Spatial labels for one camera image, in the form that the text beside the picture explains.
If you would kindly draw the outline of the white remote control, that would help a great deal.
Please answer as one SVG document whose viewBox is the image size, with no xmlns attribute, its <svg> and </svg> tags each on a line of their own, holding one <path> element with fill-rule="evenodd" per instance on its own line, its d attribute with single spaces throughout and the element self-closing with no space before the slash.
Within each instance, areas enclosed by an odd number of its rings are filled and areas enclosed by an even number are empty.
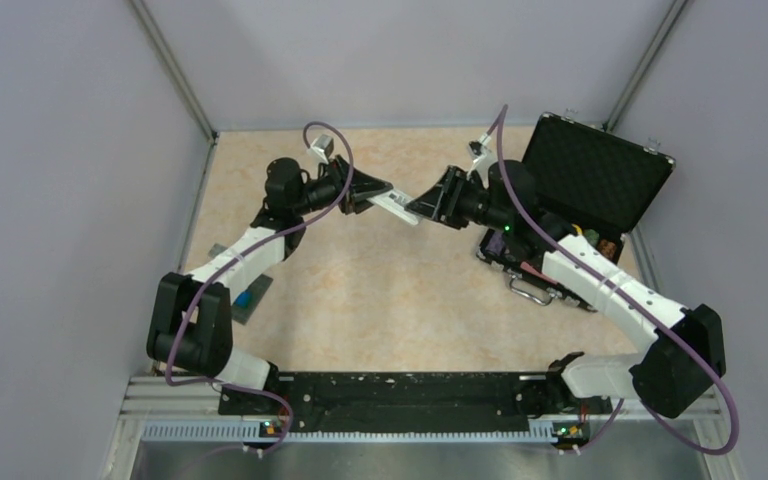
<svg viewBox="0 0 768 480">
<path fill-rule="evenodd" d="M 414 198 L 407 193 L 398 189 L 391 189 L 373 196 L 370 202 L 375 206 L 383 208 L 408 225 L 417 226 L 421 218 L 406 209 L 406 206 L 413 200 Z"/>
</svg>

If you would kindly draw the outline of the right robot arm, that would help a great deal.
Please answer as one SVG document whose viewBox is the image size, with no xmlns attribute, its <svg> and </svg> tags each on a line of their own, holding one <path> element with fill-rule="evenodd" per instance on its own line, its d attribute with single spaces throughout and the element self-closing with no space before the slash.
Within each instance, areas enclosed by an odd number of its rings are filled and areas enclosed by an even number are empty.
<svg viewBox="0 0 768 480">
<path fill-rule="evenodd" d="M 502 234 L 518 260 L 608 317 L 632 342 L 632 354 L 575 354 L 546 385 L 549 404 L 572 412 L 586 398 L 633 399 L 674 419 L 723 381 L 722 320 L 711 307 L 690 308 L 640 283 L 590 245 L 572 224 L 541 209 L 534 177 L 505 160 L 484 176 L 449 167 L 406 210 L 453 229 L 471 223 Z"/>
</svg>

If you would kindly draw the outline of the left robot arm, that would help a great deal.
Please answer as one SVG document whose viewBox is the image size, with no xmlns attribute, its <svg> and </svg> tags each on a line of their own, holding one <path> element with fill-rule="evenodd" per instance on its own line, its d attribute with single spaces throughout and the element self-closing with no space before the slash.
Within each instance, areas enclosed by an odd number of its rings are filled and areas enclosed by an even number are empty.
<svg viewBox="0 0 768 480">
<path fill-rule="evenodd" d="M 235 347 L 234 302 L 298 248 L 305 215 L 329 208 L 362 213 L 393 186 L 336 156 L 320 164 L 315 177 L 296 160 L 278 158 L 266 168 L 264 188 L 261 207 L 240 239 L 188 273 L 161 278 L 146 344 L 155 361 L 243 387 L 243 401 L 262 414 L 277 407 L 281 388 L 269 379 L 271 363 Z"/>
</svg>

